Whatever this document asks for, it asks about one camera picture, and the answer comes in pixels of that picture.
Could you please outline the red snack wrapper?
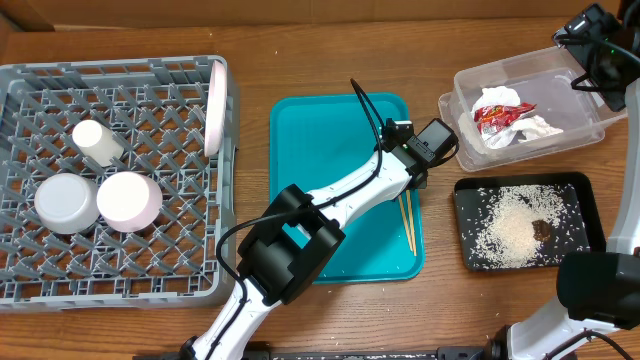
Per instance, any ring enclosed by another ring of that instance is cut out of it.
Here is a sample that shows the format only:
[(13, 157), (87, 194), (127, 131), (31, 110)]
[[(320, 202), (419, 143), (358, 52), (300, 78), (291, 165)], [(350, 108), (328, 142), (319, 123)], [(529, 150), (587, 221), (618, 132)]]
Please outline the red snack wrapper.
[(495, 135), (525, 115), (532, 113), (535, 108), (536, 104), (530, 103), (521, 103), (517, 106), (485, 106), (475, 111), (474, 122), (481, 135)]

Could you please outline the brown food scrap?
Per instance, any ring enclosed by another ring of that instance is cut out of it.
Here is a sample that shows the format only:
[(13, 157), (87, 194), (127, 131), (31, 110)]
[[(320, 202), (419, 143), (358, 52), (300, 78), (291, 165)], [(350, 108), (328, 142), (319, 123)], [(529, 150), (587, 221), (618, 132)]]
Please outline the brown food scrap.
[(535, 220), (532, 222), (532, 227), (534, 231), (534, 239), (538, 242), (545, 243), (548, 242), (552, 237), (552, 226), (542, 220)]

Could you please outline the white rice pile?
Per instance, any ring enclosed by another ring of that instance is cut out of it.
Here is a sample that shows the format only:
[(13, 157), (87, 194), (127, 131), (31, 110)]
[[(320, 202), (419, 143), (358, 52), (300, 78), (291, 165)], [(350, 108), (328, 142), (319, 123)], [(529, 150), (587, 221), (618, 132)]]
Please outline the white rice pile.
[[(459, 190), (454, 195), (465, 265), (471, 271), (557, 266), (570, 252), (591, 249), (575, 188), (517, 185)], [(552, 226), (552, 237), (534, 239), (532, 222)]]

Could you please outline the large white plate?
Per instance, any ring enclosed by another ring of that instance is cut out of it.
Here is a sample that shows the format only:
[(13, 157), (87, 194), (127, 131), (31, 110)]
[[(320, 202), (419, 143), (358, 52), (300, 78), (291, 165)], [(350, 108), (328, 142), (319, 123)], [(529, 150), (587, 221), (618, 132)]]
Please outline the large white plate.
[(204, 155), (218, 153), (224, 135), (227, 99), (227, 73), (225, 66), (213, 62), (205, 113)]

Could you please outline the small pink plate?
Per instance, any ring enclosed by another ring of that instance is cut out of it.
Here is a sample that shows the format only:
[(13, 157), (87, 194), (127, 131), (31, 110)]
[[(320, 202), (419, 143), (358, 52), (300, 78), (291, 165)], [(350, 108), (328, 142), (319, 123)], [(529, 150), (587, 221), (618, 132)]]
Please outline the small pink plate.
[(130, 171), (108, 177), (97, 192), (98, 210), (105, 222), (125, 233), (149, 226), (158, 217), (162, 201), (155, 181)]

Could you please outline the white cup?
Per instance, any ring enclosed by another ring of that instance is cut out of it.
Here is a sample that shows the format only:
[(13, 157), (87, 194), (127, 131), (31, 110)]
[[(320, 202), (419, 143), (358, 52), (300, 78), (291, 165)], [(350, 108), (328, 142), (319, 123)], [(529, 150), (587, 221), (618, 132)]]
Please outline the white cup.
[(112, 135), (110, 129), (95, 120), (82, 120), (72, 130), (72, 140), (82, 154), (101, 167), (111, 166), (111, 159), (120, 158), (124, 153), (124, 148)]

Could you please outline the grey-white bowl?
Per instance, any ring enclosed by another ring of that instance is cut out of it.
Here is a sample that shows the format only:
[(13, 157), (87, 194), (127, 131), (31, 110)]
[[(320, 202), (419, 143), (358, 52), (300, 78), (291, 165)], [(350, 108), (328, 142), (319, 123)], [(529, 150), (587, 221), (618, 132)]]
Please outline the grey-white bowl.
[(40, 222), (59, 234), (82, 232), (93, 225), (100, 213), (98, 185), (71, 173), (56, 174), (37, 188), (34, 206)]

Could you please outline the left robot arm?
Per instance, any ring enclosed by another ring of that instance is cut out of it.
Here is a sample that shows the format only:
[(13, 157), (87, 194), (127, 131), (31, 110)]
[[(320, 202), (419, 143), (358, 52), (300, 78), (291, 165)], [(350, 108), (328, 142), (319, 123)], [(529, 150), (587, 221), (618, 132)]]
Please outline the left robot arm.
[(342, 244), (344, 230), (375, 206), (407, 190), (423, 188), (428, 171), (459, 148), (454, 131), (433, 119), (421, 132), (409, 121), (387, 120), (375, 128), (371, 157), (326, 187), (283, 189), (264, 214), (244, 223), (237, 267), (220, 267), (235, 284), (212, 326), (187, 340), (181, 359), (239, 359), (268, 314), (291, 303), (318, 277)]

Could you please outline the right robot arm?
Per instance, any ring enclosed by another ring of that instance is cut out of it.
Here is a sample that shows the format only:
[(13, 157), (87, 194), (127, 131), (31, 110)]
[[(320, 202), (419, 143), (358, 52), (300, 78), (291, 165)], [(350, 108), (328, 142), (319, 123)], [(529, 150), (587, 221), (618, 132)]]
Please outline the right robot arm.
[(478, 359), (563, 359), (601, 339), (623, 358), (611, 334), (639, 324), (639, 4), (623, 1), (617, 14), (594, 3), (559, 29), (554, 43), (585, 71), (579, 91), (624, 99), (628, 148), (623, 197), (603, 251), (571, 252), (561, 262), (556, 295), (522, 322), (503, 327)]

